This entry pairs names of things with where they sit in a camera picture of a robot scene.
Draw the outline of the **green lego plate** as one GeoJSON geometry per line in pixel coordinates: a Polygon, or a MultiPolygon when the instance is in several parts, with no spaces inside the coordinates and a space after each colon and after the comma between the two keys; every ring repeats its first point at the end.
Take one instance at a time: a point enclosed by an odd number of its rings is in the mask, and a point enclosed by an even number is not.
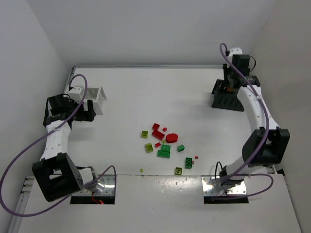
{"type": "Polygon", "coordinates": [[[169,151],[166,151],[166,150],[159,150],[157,152],[157,157],[160,157],[160,158],[167,158],[169,159],[170,158],[170,152],[169,151]]]}

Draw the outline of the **small dark green lego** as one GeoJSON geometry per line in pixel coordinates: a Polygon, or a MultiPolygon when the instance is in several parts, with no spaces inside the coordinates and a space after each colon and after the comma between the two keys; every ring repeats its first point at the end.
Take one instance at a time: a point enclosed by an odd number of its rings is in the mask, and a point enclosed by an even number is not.
{"type": "Polygon", "coordinates": [[[177,146],[177,151],[178,151],[178,152],[181,152],[181,151],[183,151],[184,149],[185,149],[185,146],[184,146],[183,144],[177,146]]]}

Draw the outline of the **green square lego brick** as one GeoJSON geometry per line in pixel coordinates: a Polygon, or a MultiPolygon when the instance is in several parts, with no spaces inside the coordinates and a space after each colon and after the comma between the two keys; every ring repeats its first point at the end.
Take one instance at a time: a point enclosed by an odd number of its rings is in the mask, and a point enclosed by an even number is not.
{"type": "Polygon", "coordinates": [[[163,151],[170,151],[171,150],[171,146],[170,145],[166,145],[166,144],[162,144],[161,145],[161,150],[163,150],[163,151]]]}

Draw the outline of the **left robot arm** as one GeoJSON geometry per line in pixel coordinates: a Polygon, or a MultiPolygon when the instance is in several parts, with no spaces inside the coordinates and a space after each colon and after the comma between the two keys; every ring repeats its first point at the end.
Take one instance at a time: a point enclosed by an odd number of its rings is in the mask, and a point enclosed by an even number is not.
{"type": "Polygon", "coordinates": [[[88,100],[84,108],[68,94],[47,99],[43,122],[48,132],[47,141],[40,160],[32,165],[32,172],[48,202],[81,191],[95,180],[93,167],[78,167],[68,155],[72,122],[92,122],[95,116],[92,100],[88,100]]]}

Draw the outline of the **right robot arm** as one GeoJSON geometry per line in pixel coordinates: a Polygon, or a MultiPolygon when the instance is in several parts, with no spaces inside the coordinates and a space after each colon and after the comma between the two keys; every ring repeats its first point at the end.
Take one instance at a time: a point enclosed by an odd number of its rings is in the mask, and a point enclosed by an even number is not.
{"type": "Polygon", "coordinates": [[[229,185],[240,182],[256,170],[280,164],[289,143],[289,130],[281,128],[271,116],[256,76],[251,76],[250,56],[227,52],[225,81],[236,93],[246,112],[251,135],[242,148],[242,155],[222,168],[219,182],[229,185]]]}

